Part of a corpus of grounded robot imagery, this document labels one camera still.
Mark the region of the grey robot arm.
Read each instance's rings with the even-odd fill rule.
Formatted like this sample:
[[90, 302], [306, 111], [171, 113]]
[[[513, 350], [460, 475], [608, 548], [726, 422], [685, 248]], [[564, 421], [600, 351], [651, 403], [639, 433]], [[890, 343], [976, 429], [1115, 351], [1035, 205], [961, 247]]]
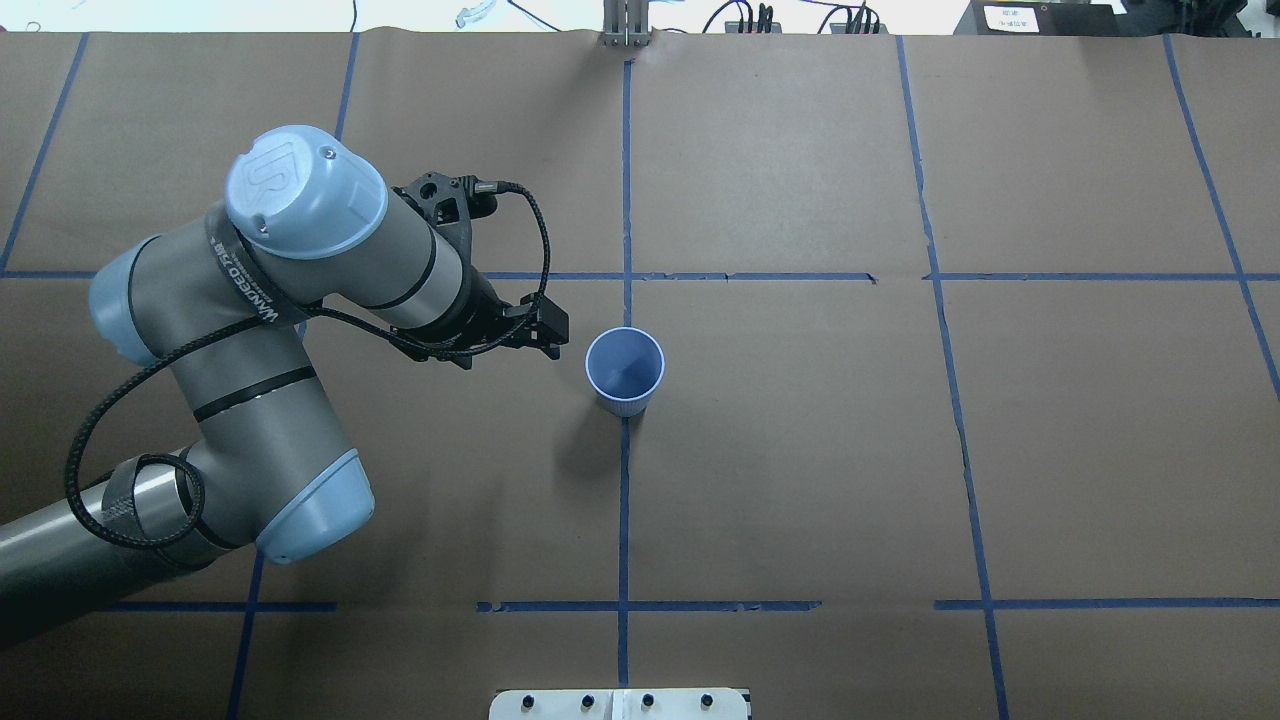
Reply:
[[[421, 363], [470, 368], [494, 348], [550, 359], [570, 316], [538, 288], [502, 300], [472, 265], [472, 222], [504, 179], [429, 172], [406, 187], [334, 135], [283, 126], [230, 165], [201, 218], [155, 234], [93, 278], [99, 333], [138, 366], [76, 432], [58, 505], [3, 528], [3, 647], [252, 546], [276, 565], [361, 528], [375, 498], [300, 336], [324, 316]], [[81, 466], [108, 411], [172, 370], [200, 439], [141, 454], [93, 482]]]

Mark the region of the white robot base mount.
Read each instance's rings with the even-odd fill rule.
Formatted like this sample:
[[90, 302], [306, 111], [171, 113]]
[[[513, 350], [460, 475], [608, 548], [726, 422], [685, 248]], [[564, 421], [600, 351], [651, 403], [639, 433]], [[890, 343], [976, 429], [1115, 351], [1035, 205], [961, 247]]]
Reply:
[[730, 687], [508, 689], [489, 719], [751, 719], [750, 692]]

